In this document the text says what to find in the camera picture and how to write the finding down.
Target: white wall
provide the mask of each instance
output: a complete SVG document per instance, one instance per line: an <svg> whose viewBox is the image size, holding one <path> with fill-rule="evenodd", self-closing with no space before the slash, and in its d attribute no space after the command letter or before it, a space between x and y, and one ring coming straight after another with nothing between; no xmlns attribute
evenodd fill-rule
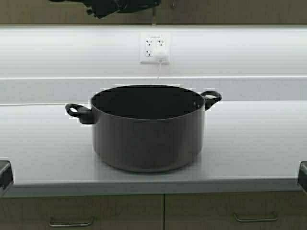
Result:
<svg viewBox="0 0 307 230"><path fill-rule="evenodd" d="M142 31L170 31L164 76L307 74L307 28L62 26L0 28L0 77L144 77Z"/></svg>
<svg viewBox="0 0 307 230"><path fill-rule="evenodd" d="M307 99L307 27L2 26L0 103L87 101L116 84L153 83L158 67L139 63L143 31L171 32L161 83L226 100Z"/></svg>

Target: electrical outlet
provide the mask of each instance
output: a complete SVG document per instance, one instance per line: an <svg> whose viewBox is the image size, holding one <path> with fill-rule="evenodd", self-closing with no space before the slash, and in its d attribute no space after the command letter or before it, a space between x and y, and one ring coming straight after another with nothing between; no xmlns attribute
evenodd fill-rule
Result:
<svg viewBox="0 0 307 230"><path fill-rule="evenodd" d="M169 63L170 33L141 33L140 62Z"/></svg>
<svg viewBox="0 0 307 230"><path fill-rule="evenodd" d="M157 48L163 48L165 47L165 40L162 38L162 39L158 39L157 41Z"/></svg>
<svg viewBox="0 0 307 230"><path fill-rule="evenodd" d="M152 46L153 45L153 40L150 38L146 39L146 46Z"/></svg>
<svg viewBox="0 0 307 230"><path fill-rule="evenodd" d="M146 50L145 51L145 56L146 57L150 57L150 56L152 56L153 55L153 52L151 51L151 50Z"/></svg>

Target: drawer handle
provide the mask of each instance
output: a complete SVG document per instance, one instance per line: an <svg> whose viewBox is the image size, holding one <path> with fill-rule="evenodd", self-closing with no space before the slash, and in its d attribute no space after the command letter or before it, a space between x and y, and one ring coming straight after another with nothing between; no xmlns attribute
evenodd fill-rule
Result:
<svg viewBox="0 0 307 230"><path fill-rule="evenodd" d="M275 222L275 221L278 220L278 216L275 213L273 213L272 218L242 219L242 218L238 217L237 213L234 213L234 217L235 217L236 221L238 221L240 223Z"/></svg>
<svg viewBox="0 0 307 230"><path fill-rule="evenodd" d="M54 223L54 219L50 218L49 226L52 228L71 228L71 227L88 227L94 223L94 217L91 217L87 223Z"/></svg>

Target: outlet cover plate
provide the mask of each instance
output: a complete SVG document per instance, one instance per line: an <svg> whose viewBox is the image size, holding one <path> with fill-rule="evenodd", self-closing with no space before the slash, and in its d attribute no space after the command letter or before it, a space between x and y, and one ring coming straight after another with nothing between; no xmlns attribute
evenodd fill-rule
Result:
<svg viewBox="0 0 307 230"><path fill-rule="evenodd" d="M163 41L164 45L159 46L159 41ZM168 61L163 64L169 63L170 60L170 42L171 34L163 32L148 32L141 33L140 39L140 62L141 63L159 63L156 60L155 54L163 51L168 55Z"/></svg>

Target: white cable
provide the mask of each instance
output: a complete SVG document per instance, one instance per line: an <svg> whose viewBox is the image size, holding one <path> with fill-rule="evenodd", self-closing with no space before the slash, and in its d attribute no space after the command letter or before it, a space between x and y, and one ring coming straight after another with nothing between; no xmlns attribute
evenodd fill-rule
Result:
<svg viewBox="0 0 307 230"><path fill-rule="evenodd" d="M160 74L161 74L161 66L162 66L162 61L160 60L159 62L159 72L158 72L158 77L157 79L155 80L155 85L158 83L159 79L160 79Z"/></svg>
<svg viewBox="0 0 307 230"><path fill-rule="evenodd" d="M32 105L66 105L68 103L18 103L18 104L0 104L0 107L5 106L32 106ZM77 104L88 104L88 102L82 102Z"/></svg>

